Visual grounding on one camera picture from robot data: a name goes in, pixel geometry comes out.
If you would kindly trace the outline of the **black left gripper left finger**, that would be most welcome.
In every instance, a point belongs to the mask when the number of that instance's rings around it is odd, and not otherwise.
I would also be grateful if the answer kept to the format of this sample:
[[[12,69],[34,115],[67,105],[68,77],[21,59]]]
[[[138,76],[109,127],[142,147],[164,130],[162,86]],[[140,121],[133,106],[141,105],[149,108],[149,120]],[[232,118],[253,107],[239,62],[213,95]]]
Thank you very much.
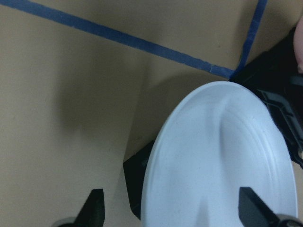
[[[93,189],[74,221],[63,222],[57,227],[103,227],[105,200],[103,189]]]

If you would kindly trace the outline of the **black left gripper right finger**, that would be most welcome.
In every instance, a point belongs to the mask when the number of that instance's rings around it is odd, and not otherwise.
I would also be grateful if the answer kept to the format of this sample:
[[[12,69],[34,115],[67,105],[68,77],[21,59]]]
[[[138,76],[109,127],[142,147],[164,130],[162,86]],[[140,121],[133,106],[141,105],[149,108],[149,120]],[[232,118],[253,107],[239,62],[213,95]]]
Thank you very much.
[[[275,214],[250,187],[240,187],[239,219],[244,227],[297,227],[298,219]]]

